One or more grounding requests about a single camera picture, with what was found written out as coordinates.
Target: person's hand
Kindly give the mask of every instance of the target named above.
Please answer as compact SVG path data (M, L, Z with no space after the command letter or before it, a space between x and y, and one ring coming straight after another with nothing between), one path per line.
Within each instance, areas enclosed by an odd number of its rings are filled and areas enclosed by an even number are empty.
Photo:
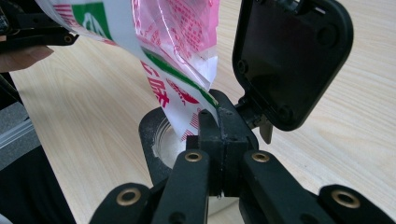
M5 41L5 36L0 36L0 41ZM32 66L34 63L47 58L53 53L46 46L37 46L20 49L8 53L0 52L0 72L12 72Z

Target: black plastic frame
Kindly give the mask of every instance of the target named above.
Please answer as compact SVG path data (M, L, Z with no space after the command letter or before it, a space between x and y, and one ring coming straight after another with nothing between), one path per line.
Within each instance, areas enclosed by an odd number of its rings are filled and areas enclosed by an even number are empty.
M292 131L330 85L352 42L352 21L336 1L244 0L233 70L256 110Z

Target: black sleeve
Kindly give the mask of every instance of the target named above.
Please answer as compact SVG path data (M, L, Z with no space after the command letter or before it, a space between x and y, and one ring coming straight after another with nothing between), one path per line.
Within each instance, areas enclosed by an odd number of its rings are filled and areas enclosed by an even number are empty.
M42 147L0 171L0 214L18 223L76 223Z

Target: light wood surface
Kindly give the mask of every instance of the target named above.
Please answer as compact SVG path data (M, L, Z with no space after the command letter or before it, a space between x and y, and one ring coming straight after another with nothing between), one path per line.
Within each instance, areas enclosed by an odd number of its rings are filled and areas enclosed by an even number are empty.
M396 220L396 1L343 0L355 31L348 61L302 128L275 130L274 153L307 189L356 189ZM223 0L213 88L243 95L231 56L239 0ZM138 124L159 106L138 60L81 38L12 74L78 223L116 186L151 186ZM242 223L237 204L209 223Z

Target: plastic bag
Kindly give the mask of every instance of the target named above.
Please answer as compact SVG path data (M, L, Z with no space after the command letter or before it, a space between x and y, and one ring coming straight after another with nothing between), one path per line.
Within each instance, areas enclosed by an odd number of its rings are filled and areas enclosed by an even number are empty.
M119 45L141 60L176 134L198 132L198 113L217 117L207 92L216 75L219 0L36 0L79 35Z

